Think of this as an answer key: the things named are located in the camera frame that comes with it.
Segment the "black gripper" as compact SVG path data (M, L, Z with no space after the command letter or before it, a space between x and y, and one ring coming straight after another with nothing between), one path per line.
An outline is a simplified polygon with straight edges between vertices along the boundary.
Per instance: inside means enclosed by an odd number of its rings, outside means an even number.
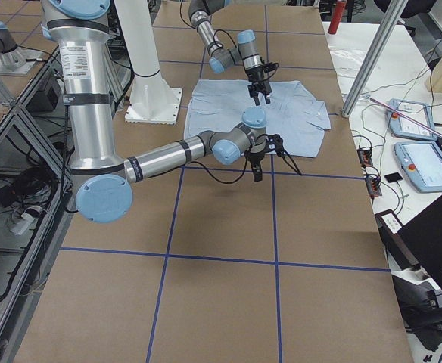
M251 165L254 182L261 182L263 180L261 161L265 157L265 154L277 150L278 135L269 135L266 133L255 135L250 133L248 139L251 145L244 152L244 157Z
M262 67L263 64L245 70L248 79L248 92L256 106L260 106L259 93L263 94L266 104L271 103L272 89L269 81L262 81L264 77Z

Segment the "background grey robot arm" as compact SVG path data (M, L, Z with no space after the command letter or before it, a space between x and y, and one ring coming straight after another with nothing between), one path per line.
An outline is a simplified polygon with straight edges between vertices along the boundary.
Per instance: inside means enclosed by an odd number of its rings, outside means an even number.
M0 75L25 76L43 61L43 52L21 49L9 29L0 21Z

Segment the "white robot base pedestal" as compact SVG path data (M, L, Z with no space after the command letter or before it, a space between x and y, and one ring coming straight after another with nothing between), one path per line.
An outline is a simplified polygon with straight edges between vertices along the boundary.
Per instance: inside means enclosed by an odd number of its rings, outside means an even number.
M173 125L182 90L169 87L161 74L148 3L119 0L114 4L134 72L126 121Z

